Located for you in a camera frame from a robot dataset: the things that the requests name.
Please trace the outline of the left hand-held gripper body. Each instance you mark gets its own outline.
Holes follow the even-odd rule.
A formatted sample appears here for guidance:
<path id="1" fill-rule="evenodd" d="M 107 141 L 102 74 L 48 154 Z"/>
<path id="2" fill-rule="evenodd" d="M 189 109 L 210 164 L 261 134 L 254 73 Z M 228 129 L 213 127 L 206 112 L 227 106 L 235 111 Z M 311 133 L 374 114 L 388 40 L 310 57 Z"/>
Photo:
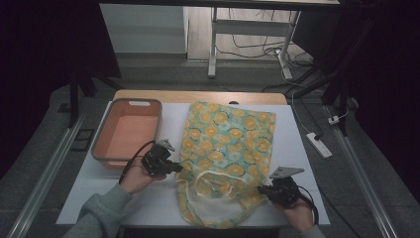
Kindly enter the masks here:
<path id="1" fill-rule="evenodd" d="M 155 142 L 142 159 L 142 164 L 149 175 L 152 177 L 168 175 L 167 164 L 173 163 L 168 158 L 171 156 L 170 152 L 174 151 L 175 148 L 168 139 Z"/>

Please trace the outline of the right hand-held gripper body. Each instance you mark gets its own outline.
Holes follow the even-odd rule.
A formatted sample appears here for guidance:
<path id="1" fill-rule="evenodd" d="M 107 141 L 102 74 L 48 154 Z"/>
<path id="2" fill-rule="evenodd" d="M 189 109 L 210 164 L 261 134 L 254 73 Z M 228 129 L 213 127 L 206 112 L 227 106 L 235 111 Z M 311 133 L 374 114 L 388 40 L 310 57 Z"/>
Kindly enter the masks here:
<path id="1" fill-rule="evenodd" d="M 270 176 L 272 187 L 270 188 L 269 200 L 284 207 L 291 207 L 300 195 L 299 188 L 293 180 L 293 176 L 303 173 L 304 169 L 278 167 Z"/>

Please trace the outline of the person's left hand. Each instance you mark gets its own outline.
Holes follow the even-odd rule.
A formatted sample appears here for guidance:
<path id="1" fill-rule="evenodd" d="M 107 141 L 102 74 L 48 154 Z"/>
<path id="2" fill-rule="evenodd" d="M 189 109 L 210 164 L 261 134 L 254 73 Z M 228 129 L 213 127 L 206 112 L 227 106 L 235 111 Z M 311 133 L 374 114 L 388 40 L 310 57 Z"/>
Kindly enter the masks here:
<path id="1" fill-rule="evenodd" d="M 166 176 L 151 177 L 143 164 L 139 160 L 135 160 L 121 181 L 120 186 L 128 194 L 135 194 L 144 190 L 152 182 L 164 179 L 166 179 Z"/>

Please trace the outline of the person's right hand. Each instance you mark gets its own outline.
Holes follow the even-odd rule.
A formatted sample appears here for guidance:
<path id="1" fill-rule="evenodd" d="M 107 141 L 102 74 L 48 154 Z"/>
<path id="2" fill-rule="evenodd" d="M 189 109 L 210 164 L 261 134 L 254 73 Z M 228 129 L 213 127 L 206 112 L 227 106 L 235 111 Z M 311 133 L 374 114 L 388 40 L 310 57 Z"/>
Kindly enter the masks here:
<path id="1" fill-rule="evenodd" d="M 284 207 L 275 202 L 272 205 L 281 211 L 288 223 L 300 233 L 308 231 L 315 225 L 312 208 L 301 198 L 298 198 L 290 207 Z"/>

